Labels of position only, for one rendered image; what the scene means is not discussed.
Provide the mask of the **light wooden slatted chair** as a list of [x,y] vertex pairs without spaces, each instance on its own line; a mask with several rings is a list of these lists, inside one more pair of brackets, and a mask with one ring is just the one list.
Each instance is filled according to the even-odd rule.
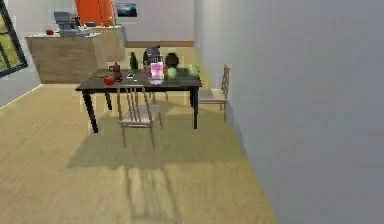
[[125,130],[127,128],[148,128],[152,149],[156,149],[154,123],[159,121],[163,129],[161,106],[154,92],[147,92],[143,85],[122,85],[116,89],[119,125],[123,146],[127,146]]
[[219,89],[202,89],[199,91],[200,104],[217,104],[223,112],[223,119],[227,120],[227,102],[229,91],[230,67],[224,65],[221,87]]

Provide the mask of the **wooden kitchen counter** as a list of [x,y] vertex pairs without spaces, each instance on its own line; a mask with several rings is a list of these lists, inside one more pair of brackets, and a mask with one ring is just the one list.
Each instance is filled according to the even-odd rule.
[[125,59],[125,42],[123,37],[123,27],[93,27],[93,33],[100,33],[104,54],[108,62],[119,62]]
[[42,84],[77,84],[107,66],[102,34],[64,36],[38,34],[26,38]]

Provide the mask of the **dark framed wall picture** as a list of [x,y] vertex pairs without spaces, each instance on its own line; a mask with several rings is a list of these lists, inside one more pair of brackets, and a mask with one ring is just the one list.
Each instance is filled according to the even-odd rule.
[[137,7],[135,3],[118,3],[117,14],[119,17],[136,17]]

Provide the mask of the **grey coffee machine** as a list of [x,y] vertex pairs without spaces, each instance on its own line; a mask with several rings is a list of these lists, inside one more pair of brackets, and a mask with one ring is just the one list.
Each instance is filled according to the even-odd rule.
[[61,36],[88,36],[89,32],[80,29],[80,18],[74,13],[55,11],[54,18]]

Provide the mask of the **pink translucent container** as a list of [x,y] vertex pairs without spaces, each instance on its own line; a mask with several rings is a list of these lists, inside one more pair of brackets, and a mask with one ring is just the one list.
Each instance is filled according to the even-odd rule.
[[155,80],[161,80],[164,78],[164,64],[162,62],[156,62],[150,64],[151,78]]

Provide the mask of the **brown kettle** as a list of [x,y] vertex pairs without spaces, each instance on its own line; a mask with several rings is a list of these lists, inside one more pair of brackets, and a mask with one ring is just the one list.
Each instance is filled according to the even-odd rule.
[[120,65],[117,62],[115,62],[113,65],[109,67],[109,71],[113,73],[113,76],[116,81],[122,80]]

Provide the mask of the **black framed window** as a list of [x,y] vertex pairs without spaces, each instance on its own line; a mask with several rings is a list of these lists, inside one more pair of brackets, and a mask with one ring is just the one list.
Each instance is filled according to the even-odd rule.
[[28,67],[5,0],[0,0],[0,78]]

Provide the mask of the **dark round pot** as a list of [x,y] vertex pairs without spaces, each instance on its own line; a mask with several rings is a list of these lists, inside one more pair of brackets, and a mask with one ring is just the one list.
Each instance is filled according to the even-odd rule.
[[165,57],[165,64],[168,68],[177,68],[179,65],[178,56],[173,52],[168,53]]

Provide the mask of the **dark wooden dining table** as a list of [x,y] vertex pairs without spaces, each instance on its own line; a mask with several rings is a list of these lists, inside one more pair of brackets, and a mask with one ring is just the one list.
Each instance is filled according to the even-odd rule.
[[191,75],[187,68],[177,68],[176,77],[174,79],[170,79],[165,76],[163,80],[151,80],[151,73],[145,72],[143,70],[137,70],[133,72],[132,70],[123,69],[122,75],[122,80],[120,82],[115,82],[112,85],[105,84],[102,78],[91,76],[76,88],[76,91],[82,93],[83,101],[85,103],[90,124],[94,133],[98,132],[98,125],[94,113],[91,95],[96,93],[104,94],[106,97],[108,109],[111,110],[112,103],[110,94],[116,93],[118,89],[124,89],[128,85],[133,85],[134,87],[143,87],[146,92],[188,91],[190,95],[190,105],[193,108],[193,128],[196,129],[198,127],[198,91],[202,86],[202,82],[198,75]]

